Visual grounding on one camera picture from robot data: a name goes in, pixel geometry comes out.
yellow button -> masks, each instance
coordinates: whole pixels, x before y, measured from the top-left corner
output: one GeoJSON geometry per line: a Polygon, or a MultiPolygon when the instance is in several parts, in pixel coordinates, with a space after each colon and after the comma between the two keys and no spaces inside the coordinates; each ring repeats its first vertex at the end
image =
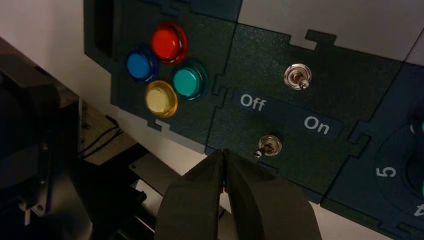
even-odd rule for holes
{"type": "Polygon", "coordinates": [[[178,98],[174,89],[165,81],[157,80],[147,85],[145,93],[147,108],[160,118],[169,118],[178,108],[178,98]]]}

blue button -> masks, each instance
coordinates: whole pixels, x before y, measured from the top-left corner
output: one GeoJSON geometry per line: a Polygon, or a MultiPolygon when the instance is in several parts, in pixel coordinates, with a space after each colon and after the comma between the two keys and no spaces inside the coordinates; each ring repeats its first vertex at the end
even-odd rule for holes
{"type": "Polygon", "coordinates": [[[159,72],[159,63],[153,52],[144,47],[130,51],[126,67],[128,73],[138,83],[147,83],[156,79],[159,72]]]}
{"type": "Polygon", "coordinates": [[[129,74],[138,79],[146,78],[151,72],[147,57],[138,53],[133,53],[128,57],[126,66],[128,67],[129,74]]]}

metal toggle switch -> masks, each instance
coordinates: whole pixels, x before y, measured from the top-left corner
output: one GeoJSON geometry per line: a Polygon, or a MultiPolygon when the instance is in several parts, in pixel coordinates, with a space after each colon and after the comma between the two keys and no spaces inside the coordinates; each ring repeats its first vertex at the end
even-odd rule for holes
{"type": "Polygon", "coordinates": [[[283,144],[274,135],[265,135],[260,138],[258,143],[259,149],[254,152],[256,158],[260,158],[263,155],[265,156],[275,156],[279,154],[283,148],[283,144]]]}
{"type": "Polygon", "coordinates": [[[304,90],[311,83],[311,70],[304,64],[293,64],[284,73],[284,83],[294,90],[304,90]]]}

green button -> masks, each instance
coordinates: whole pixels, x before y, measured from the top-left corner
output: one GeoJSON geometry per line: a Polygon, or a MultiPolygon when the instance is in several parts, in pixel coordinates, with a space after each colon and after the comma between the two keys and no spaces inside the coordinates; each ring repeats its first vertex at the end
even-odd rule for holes
{"type": "Polygon", "coordinates": [[[199,95],[203,79],[195,68],[186,67],[179,69],[172,81],[176,92],[190,99],[199,95]]]}

